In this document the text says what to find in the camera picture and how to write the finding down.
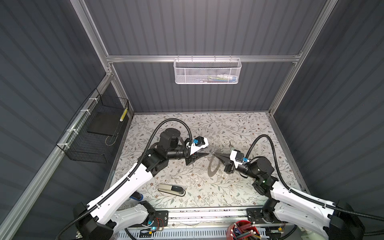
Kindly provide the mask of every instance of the blue object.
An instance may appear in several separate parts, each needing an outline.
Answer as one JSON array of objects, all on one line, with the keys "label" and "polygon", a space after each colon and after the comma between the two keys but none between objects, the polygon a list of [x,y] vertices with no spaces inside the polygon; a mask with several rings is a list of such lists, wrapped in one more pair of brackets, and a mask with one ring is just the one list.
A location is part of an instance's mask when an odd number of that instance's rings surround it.
[{"label": "blue object", "polygon": [[238,234],[241,234],[241,232],[238,228],[235,228],[235,232],[237,232]]},{"label": "blue object", "polygon": [[129,198],[141,202],[144,199],[144,196],[142,194],[140,194],[140,198],[135,198],[133,196],[130,196]]}]

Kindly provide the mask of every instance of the gray corrugated wall panel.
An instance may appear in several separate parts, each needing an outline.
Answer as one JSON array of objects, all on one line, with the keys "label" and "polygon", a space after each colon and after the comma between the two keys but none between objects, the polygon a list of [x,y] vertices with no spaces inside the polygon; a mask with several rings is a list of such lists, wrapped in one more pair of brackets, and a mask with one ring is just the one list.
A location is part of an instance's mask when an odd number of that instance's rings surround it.
[{"label": "gray corrugated wall panel", "polygon": [[118,97],[115,89],[113,88],[112,84],[109,84],[108,87],[105,89],[103,95],[106,96],[112,96],[112,97]]},{"label": "gray corrugated wall panel", "polygon": [[[0,1],[0,35],[2,222],[105,71],[68,1]],[[83,172],[95,171],[103,176],[109,169],[87,168],[82,163],[74,170],[78,175],[81,172],[84,180],[60,175],[56,181],[70,180],[74,186],[83,187],[87,197],[93,197],[104,182]],[[93,187],[79,183],[89,181],[94,181]],[[46,192],[45,197],[52,198],[53,191]],[[78,200],[73,192],[65,197]],[[44,209],[34,207],[33,211]]]},{"label": "gray corrugated wall panel", "polygon": [[86,0],[110,55],[297,54],[324,0]]},{"label": "gray corrugated wall panel", "polygon": [[[102,193],[111,165],[64,157],[13,239],[55,238],[73,219],[72,210],[77,203],[87,204]],[[76,229],[72,228],[63,238],[72,239],[75,235]]]},{"label": "gray corrugated wall panel", "polygon": [[115,63],[136,112],[268,110],[291,63],[243,63],[238,84],[176,84],[172,63]]},{"label": "gray corrugated wall panel", "polygon": [[311,193],[375,215],[384,214],[383,9],[339,1],[275,114]]}]

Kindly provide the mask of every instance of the floral tablecloth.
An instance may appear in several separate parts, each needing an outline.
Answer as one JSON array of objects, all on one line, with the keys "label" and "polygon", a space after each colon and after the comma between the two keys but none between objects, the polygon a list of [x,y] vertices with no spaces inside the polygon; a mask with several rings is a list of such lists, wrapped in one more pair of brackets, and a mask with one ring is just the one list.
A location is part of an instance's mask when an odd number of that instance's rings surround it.
[{"label": "floral tablecloth", "polygon": [[[190,127],[193,137],[203,136],[209,146],[201,152],[230,152],[231,148],[244,154],[253,140],[261,134],[269,135],[276,149],[281,174],[288,185],[299,189],[295,176],[277,141],[266,113],[199,113],[199,114],[151,114],[135,115],[118,162],[112,184],[119,180],[137,161],[154,128],[164,119],[179,118]],[[168,122],[157,132],[159,134],[173,127],[181,132],[183,139],[188,133],[182,124]],[[266,138],[260,139],[250,155],[267,157],[274,165],[271,146]],[[242,178],[237,172],[227,174],[224,166],[211,154],[197,160],[190,166],[185,160],[170,160],[168,167],[137,191],[144,195],[155,208],[219,207],[263,205],[266,197],[260,196],[252,187],[253,180]],[[186,190],[184,197],[157,191],[158,184],[171,184]],[[136,205],[134,200],[126,201],[122,208]]]}]

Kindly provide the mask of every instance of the red wire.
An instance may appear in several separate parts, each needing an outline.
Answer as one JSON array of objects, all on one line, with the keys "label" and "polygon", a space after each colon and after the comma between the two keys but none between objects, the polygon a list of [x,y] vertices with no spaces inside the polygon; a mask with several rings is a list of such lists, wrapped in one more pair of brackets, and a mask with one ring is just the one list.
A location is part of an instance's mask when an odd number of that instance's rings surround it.
[{"label": "red wire", "polygon": [[[163,224],[163,227],[164,227],[164,221],[160,218],[162,224]],[[159,218],[157,218],[157,221],[159,221]]]},{"label": "red wire", "polygon": [[157,229],[156,229],[156,231],[157,231],[159,229],[160,221],[158,218],[156,218],[156,219],[157,219]]}]

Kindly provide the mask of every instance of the black wire basket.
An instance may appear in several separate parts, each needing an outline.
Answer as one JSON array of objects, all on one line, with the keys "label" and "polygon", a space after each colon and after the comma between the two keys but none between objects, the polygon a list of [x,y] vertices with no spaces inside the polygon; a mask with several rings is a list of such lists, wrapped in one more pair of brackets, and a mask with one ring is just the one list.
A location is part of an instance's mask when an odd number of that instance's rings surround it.
[{"label": "black wire basket", "polygon": [[[128,99],[99,94],[87,110],[80,110],[83,113],[76,126],[62,134],[70,131],[67,141],[57,142],[57,146],[74,161],[113,162],[128,124],[128,106]],[[108,133],[95,130],[105,124]]]}]

